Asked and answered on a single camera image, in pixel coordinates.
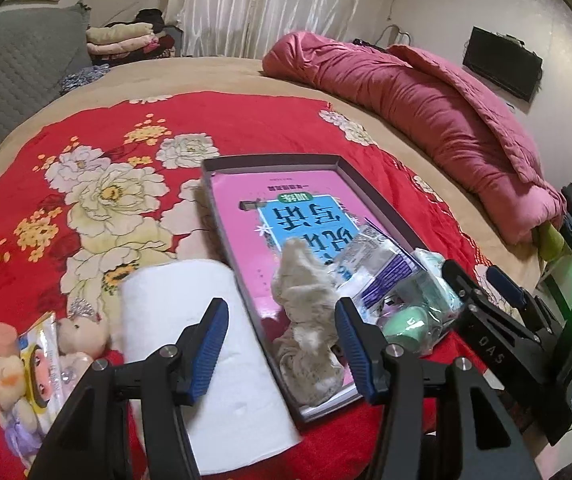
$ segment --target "quilted gray headboard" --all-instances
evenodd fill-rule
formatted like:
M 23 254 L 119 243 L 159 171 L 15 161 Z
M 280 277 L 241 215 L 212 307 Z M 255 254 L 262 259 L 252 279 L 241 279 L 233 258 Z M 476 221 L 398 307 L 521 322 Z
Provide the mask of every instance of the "quilted gray headboard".
M 89 9 L 41 7 L 0 12 L 0 143 L 60 95 L 60 80 L 91 65 Z

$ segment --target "green label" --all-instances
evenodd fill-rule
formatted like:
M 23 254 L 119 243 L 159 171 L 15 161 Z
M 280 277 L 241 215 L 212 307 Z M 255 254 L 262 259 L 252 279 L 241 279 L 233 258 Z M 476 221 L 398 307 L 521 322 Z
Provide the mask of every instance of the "green label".
M 283 204 L 292 204 L 294 202 L 313 200 L 313 196 L 306 191 L 298 191 L 297 193 L 281 193 L 277 195 L 277 200 Z

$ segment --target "cartoon face on package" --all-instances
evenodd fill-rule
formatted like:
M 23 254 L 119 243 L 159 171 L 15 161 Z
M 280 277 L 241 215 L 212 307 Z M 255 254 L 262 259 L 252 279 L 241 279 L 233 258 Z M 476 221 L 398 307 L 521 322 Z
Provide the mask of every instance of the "cartoon face on package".
M 26 398 L 43 434 L 50 429 L 64 403 L 55 315 L 47 312 L 19 336 L 20 357 L 26 371 Z

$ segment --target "beige bedsheet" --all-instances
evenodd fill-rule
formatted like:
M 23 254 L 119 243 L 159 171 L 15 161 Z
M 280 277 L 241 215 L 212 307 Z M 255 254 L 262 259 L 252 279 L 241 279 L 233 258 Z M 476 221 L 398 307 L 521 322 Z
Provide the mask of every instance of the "beige bedsheet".
M 482 212 L 479 202 L 446 177 L 403 134 L 363 109 L 324 92 L 261 75 L 261 62 L 224 57 L 158 59 L 119 66 L 109 74 L 57 99 L 16 128 L 0 146 L 0 176 L 24 143 L 43 126 L 88 108 L 108 107 L 128 99 L 203 90 L 237 94 L 301 96 L 329 101 L 336 110 L 362 124 L 380 148 L 421 176 L 450 206 L 464 232 L 493 263 L 517 283 L 533 290 L 540 276 L 536 248 L 506 247 Z

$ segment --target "blue rubber grip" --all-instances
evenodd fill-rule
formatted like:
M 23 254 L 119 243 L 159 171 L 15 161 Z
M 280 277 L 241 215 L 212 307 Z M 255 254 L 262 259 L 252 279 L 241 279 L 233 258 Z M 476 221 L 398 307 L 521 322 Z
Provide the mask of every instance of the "blue rubber grip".
M 202 340 L 197 356 L 192 362 L 192 380 L 191 387 L 188 389 L 188 397 L 193 403 L 208 390 L 227 330 L 228 305 L 225 301 L 221 301 Z
M 518 310 L 526 306 L 526 299 L 522 288 L 506 276 L 502 269 L 497 266 L 488 267 L 486 279 L 511 306 Z
M 364 397 L 366 402 L 374 403 L 376 391 L 372 381 L 370 359 L 341 303 L 335 305 L 335 325 L 340 346 L 351 368 L 355 387 L 357 387 L 357 391 Z

